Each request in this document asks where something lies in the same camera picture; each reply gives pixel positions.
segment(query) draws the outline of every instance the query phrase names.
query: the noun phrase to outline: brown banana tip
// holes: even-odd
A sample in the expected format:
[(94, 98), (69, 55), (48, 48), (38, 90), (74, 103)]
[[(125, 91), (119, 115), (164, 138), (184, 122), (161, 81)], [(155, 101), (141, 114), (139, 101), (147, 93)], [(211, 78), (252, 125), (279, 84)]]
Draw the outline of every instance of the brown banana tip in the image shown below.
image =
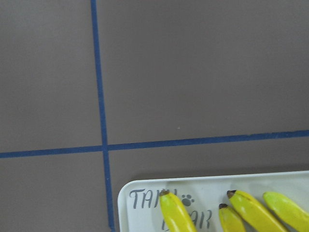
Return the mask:
[(169, 191), (165, 190), (165, 189), (162, 189), (162, 191), (160, 192), (159, 196), (162, 197), (162, 196), (167, 195), (167, 194), (169, 194)]
[(223, 208), (227, 208), (227, 204), (222, 203), (219, 205), (219, 209), (223, 209)]
[(229, 190), (229, 191), (227, 191), (227, 192), (226, 192), (227, 197), (228, 197), (228, 198), (231, 198), (231, 197), (234, 195), (235, 192), (236, 192), (236, 190)]

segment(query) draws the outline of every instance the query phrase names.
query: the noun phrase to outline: horizontal blue line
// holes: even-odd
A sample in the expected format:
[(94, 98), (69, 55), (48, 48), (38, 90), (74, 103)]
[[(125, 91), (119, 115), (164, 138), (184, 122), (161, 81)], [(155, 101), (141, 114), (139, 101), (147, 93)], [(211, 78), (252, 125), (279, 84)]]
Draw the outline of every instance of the horizontal blue line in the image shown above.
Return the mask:
[(114, 144), (114, 145), (108, 145), (108, 150), (115, 151), (115, 150), (127, 150), (127, 149), (139, 149), (139, 148), (164, 147), (164, 146), (215, 144), (215, 143), (229, 143), (229, 142), (265, 140), (265, 139), (296, 138), (296, 137), (307, 137), (307, 136), (309, 136), (309, 130), (301, 130), (301, 131), (297, 130), (288, 132), (242, 134), (242, 135), (230, 135), (230, 136), (219, 136), (219, 137), (195, 138), (195, 139), (179, 139), (179, 140), (165, 140), (165, 141), (142, 142), (142, 143)]
[(0, 158), (61, 155), (69, 153), (86, 153), (96, 151), (102, 151), (102, 146), (81, 146), (81, 147), (70, 147), (70, 148), (46, 149), (46, 150), (4, 152), (0, 153)]

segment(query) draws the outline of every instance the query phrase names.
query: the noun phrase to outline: vertical blue line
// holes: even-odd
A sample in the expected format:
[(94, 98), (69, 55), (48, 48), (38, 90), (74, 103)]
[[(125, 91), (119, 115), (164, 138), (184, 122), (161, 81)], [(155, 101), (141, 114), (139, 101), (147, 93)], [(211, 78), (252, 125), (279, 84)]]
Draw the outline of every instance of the vertical blue line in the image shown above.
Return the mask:
[(91, 15), (92, 15), (92, 31), (93, 31), (93, 43), (95, 52), (97, 86), (98, 86), (98, 103), (99, 103), (99, 113), (101, 122), (102, 151), (104, 161), (108, 224), (112, 232), (114, 232), (111, 172), (110, 172), (110, 161), (109, 161), (108, 144), (107, 144), (107, 130), (106, 130), (104, 94), (103, 94), (103, 83), (102, 83), (102, 72), (101, 72), (100, 47), (98, 38), (98, 18), (97, 18), (96, 0), (91, 0)]

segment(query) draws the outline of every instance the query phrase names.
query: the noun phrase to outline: yellow banana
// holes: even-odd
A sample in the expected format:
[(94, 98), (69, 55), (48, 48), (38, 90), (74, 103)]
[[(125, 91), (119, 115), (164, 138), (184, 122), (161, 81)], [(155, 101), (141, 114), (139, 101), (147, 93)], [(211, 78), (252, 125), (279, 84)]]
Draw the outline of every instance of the yellow banana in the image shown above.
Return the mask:
[(227, 196), (240, 216), (259, 232), (288, 230), (253, 196), (240, 191), (227, 191)]
[(224, 232), (246, 232), (241, 217), (227, 204), (219, 205), (219, 218)]
[(160, 192), (163, 219), (170, 232), (197, 232), (181, 200), (168, 190)]
[(309, 213), (303, 210), (290, 198), (278, 192), (265, 192), (263, 194), (267, 206), (299, 232), (309, 231)]

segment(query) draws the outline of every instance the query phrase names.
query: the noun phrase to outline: toy banana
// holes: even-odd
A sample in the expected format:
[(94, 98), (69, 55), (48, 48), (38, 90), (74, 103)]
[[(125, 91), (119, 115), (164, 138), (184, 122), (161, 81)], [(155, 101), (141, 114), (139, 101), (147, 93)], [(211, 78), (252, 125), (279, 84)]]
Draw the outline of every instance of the toy banana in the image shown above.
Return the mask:
[(253, 196), (240, 191), (227, 191), (227, 196), (240, 216), (259, 232), (288, 230)]
[(267, 206), (275, 212), (282, 221), (299, 232), (309, 231), (309, 213), (303, 210), (290, 198), (278, 192), (263, 194)]
[(227, 204), (219, 205), (219, 218), (224, 232), (246, 232), (241, 217)]
[(197, 232), (181, 200), (168, 190), (159, 196), (161, 212), (170, 232)]

